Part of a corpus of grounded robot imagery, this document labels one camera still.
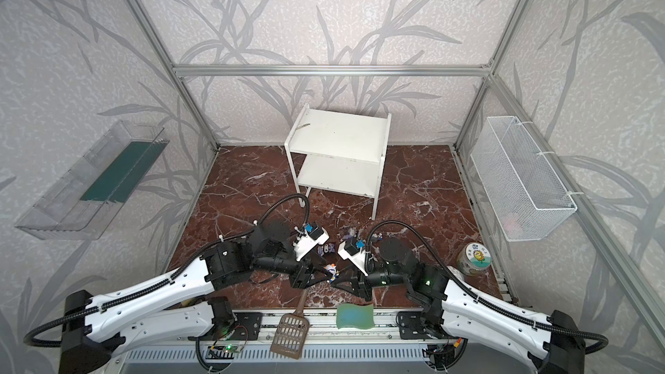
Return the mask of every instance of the wallpaper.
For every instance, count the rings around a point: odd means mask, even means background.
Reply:
[[[24,346],[25,333],[70,293],[161,272],[214,153],[122,0],[0,0],[0,55],[0,371],[49,374],[58,350]],[[170,143],[105,233],[16,229],[117,120],[163,125]]]
[[[487,63],[516,0],[141,0],[176,63]]]
[[[502,259],[511,294],[522,306],[540,312],[568,313],[582,330],[599,332],[610,340],[603,351],[586,356],[593,374],[665,373],[660,351],[635,309],[626,299],[575,215],[540,241],[506,241],[476,168],[471,151],[487,116],[512,115],[490,90],[460,146],[471,190],[486,218],[489,241]]]
[[[482,64],[516,0],[141,0],[176,63]],[[453,142],[477,79],[190,78],[220,141],[280,143],[306,102]]]
[[[665,299],[665,1],[536,0],[500,74]]]
[[[452,143],[479,83],[475,77],[187,79],[218,141],[232,145],[283,145],[305,103],[313,109],[377,117],[392,113],[389,143]],[[355,99],[354,86],[369,89],[368,97]]]

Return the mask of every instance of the cat litter scoop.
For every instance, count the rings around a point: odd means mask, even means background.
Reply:
[[[303,289],[295,312],[287,313],[279,320],[270,351],[285,357],[300,359],[303,354],[304,339],[309,331],[309,321],[304,318],[303,313],[306,299],[307,289]]]

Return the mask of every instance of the white side table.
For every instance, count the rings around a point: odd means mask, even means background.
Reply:
[[[298,193],[300,187],[333,190],[374,199],[372,220],[386,161],[390,118],[326,112],[305,104],[284,147]],[[300,174],[295,173],[291,153],[303,153]]]

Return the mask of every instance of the marble floor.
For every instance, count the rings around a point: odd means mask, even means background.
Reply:
[[[296,154],[296,170],[304,155]],[[184,262],[189,254],[218,234],[232,235],[251,228],[271,204],[295,192],[283,147],[225,146],[207,179],[185,233],[171,259],[170,268]],[[389,146],[376,221],[371,220],[371,198],[312,189],[310,222],[316,222],[330,235],[330,242],[355,232],[362,237],[382,220],[402,220],[416,228],[447,264],[454,264],[462,247],[480,241],[469,200],[461,184],[450,147]],[[274,215],[300,222],[303,209],[297,201],[280,206]],[[398,226],[384,226],[383,236],[400,238],[420,260],[434,262],[418,238]],[[329,263],[338,262],[337,253],[326,254]],[[252,279],[263,281],[269,274],[255,271]],[[494,275],[467,277],[467,283],[501,297]],[[404,297],[403,286],[374,289],[373,303],[380,308],[411,308],[416,304]],[[244,282],[212,295],[227,296],[234,309],[294,308],[300,297],[286,276],[265,284]],[[310,289],[308,308],[334,308],[338,303],[365,302],[327,283]]]

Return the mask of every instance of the white metal basket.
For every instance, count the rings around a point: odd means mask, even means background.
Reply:
[[[508,241],[541,240],[577,211],[515,116],[488,117],[471,159]]]

